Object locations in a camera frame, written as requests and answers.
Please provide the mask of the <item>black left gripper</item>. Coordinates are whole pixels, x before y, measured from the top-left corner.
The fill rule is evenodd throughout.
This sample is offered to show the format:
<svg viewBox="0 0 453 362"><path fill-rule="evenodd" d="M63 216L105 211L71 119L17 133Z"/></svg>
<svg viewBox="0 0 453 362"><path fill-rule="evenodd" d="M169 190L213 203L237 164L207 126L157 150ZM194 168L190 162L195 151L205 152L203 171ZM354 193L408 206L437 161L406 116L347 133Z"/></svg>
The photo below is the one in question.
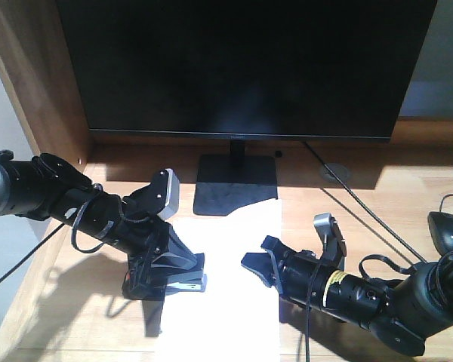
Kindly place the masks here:
<svg viewBox="0 0 453 362"><path fill-rule="evenodd" d="M165 220L174 215L174 202L165 190L141 188L119 199L119 223L115 228L115 248L135 256L146 250L155 236L153 268L178 270L203 269L205 254L194 254ZM128 263L126 294L128 298L145 298L148 294L149 265L144 256Z"/></svg>

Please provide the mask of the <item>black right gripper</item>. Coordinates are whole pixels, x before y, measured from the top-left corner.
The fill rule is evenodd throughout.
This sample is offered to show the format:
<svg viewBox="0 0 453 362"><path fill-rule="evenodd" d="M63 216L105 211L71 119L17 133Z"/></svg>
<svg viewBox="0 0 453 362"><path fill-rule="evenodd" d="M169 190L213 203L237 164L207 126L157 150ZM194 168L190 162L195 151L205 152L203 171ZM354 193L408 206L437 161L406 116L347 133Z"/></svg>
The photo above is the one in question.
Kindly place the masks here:
<svg viewBox="0 0 453 362"><path fill-rule="evenodd" d="M310 279L318 269L310 292L309 305L321 305L322 297L331 272L331 266L324 265L311 255L310 251L296 252L284 245L278 238L267 235L261 246L267 253L246 253L241 266L258 276L266 287L276 285L271 256L281 259L279 280L282 299L297 305L307 304L307 292Z"/></svg>

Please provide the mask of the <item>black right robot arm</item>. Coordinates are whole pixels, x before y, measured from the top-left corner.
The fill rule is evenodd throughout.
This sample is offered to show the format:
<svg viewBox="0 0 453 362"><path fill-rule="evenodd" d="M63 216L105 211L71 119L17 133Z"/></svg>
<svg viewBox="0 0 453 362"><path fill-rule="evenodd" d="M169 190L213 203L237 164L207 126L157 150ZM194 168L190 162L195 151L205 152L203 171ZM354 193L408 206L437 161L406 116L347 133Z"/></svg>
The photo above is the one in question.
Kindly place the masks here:
<svg viewBox="0 0 453 362"><path fill-rule="evenodd" d="M344 241L325 236L322 243L316 258L268 236L262 252L246 253L241 265L281 298L355 324L400 354L421 356L427 338L453 326L453 251L401 269L403 281L387 281L347 274Z"/></svg>

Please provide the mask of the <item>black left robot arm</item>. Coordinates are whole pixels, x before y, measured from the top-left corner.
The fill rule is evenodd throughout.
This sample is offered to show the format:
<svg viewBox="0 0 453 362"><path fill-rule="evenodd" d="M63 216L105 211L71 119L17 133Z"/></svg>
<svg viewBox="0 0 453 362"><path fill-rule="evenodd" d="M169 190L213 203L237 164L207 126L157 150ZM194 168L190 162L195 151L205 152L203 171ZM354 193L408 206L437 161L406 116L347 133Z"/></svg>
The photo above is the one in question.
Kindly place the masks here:
<svg viewBox="0 0 453 362"><path fill-rule="evenodd" d="M73 247L83 232L122 251L126 299L158 301L166 293L205 289L204 254L190 251L167 221L178 207L179 180L171 169L121 198L56 155L16 161L12 151L0 151L0 216L54 218L71 227Z"/></svg>

